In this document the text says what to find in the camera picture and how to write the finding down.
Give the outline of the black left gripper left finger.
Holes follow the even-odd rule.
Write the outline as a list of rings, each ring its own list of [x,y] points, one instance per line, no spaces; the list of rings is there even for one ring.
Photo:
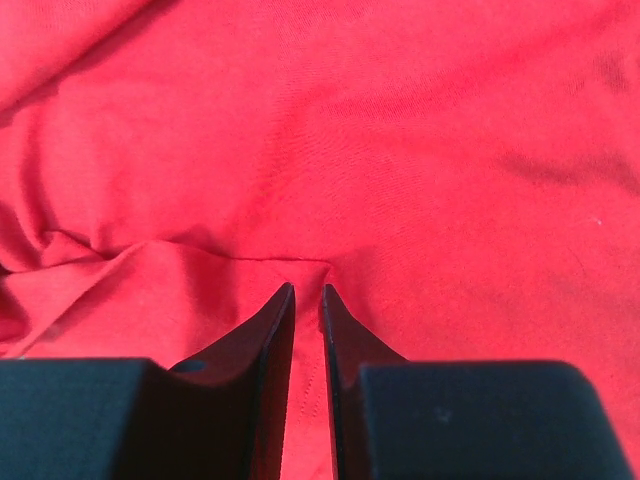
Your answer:
[[[5,479],[276,479],[295,293],[163,368],[145,358],[5,360]]]

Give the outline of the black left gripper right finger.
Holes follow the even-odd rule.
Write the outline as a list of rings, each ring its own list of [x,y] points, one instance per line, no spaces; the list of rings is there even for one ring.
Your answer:
[[[548,360],[412,362],[322,293],[338,479],[630,479],[592,383]]]

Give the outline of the red t shirt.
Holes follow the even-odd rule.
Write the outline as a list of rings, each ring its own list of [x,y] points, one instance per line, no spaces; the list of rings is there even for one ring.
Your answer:
[[[170,366],[283,283],[282,475],[332,475],[320,298],[552,358],[639,460],[635,1],[5,1],[1,354]]]

